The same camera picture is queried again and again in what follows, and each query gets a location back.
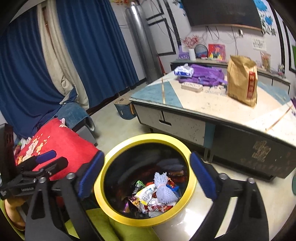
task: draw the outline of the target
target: blue gripper pad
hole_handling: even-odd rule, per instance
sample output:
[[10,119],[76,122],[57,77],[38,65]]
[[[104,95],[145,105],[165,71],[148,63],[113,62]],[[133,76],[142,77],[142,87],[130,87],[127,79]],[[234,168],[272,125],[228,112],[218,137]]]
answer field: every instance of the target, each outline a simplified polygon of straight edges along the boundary
[[204,162],[195,154],[190,155],[190,166],[207,198],[217,198],[216,183],[205,168]]
[[104,165],[104,159],[104,153],[98,151],[91,160],[88,169],[84,172],[78,184],[78,197],[80,199],[84,199],[91,194],[94,182]]
[[36,157],[36,163],[41,164],[48,160],[51,160],[57,156],[57,153],[54,150],[48,151]]

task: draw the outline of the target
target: red label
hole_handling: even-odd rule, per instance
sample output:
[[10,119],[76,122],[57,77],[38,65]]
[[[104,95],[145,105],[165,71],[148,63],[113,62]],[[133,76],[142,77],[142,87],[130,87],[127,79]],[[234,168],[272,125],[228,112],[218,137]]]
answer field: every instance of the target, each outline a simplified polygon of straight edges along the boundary
[[247,98],[252,98],[255,90],[255,81],[256,81],[256,74],[252,71],[249,72],[249,85],[248,85],[248,93]]

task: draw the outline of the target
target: beige curtain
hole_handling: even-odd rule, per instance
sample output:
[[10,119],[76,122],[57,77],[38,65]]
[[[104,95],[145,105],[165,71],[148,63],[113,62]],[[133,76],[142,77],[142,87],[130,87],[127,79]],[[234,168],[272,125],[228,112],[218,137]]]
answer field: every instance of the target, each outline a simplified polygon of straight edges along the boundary
[[64,41],[55,0],[47,0],[38,4],[37,15],[42,50],[53,84],[64,96],[74,86],[78,94],[76,101],[81,107],[88,109],[88,97]]

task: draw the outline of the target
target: paper bag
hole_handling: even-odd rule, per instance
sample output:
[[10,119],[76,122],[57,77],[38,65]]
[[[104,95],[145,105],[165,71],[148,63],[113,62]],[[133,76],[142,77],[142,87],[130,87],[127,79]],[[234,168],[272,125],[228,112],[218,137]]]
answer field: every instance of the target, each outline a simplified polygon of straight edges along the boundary
[[228,95],[249,106],[257,103],[257,66],[245,56],[230,56],[227,67]]

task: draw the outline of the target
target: snack wrapper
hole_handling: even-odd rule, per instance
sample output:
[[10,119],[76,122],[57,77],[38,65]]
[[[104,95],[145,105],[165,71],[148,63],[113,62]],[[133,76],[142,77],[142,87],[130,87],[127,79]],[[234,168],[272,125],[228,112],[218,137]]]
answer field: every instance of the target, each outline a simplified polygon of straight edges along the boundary
[[150,218],[154,218],[154,217],[157,217],[157,216],[162,215],[162,214],[163,214],[163,212],[161,212],[161,211],[151,211],[151,212],[148,213]]
[[140,209],[140,202],[136,197],[128,197],[128,200],[135,205],[138,209]]
[[181,171],[177,171],[177,172],[170,172],[169,175],[173,176],[173,177],[176,177],[176,176],[177,177],[182,177],[182,176],[184,176],[184,171],[181,170]]
[[137,194],[135,197],[144,205],[147,205],[150,199],[152,198],[152,194],[156,192],[157,187],[155,184],[150,184],[149,186],[143,188]]
[[168,178],[168,183],[166,184],[174,193],[178,191],[179,186],[176,185],[170,178]]
[[159,205],[154,205],[154,206],[146,206],[144,205],[144,208],[146,211],[151,212],[151,211],[161,211],[165,213],[166,211],[170,210],[173,206],[159,206]]
[[128,201],[126,202],[125,206],[124,206],[124,209],[122,211],[123,213],[129,213],[130,212],[130,209],[129,209],[129,206],[128,206]]
[[175,177],[171,177],[171,179],[175,183],[183,183],[183,182],[185,182],[185,176],[182,176],[182,177],[175,176]]
[[158,201],[157,198],[151,198],[147,206],[153,206],[153,205],[162,205],[162,204],[161,202]]
[[145,184],[142,181],[138,180],[136,182],[136,186],[135,186],[135,189],[134,189],[132,195],[135,195],[138,191],[142,190],[144,187],[145,187]]
[[140,203],[140,210],[142,211],[142,213],[146,214],[148,213],[148,210],[145,209],[144,204]]
[[146,184],[146,186],[149,186],[149,185],[151,185],[151,184],[153,184],[154,182],[149,182],[149,183],[147,183]]

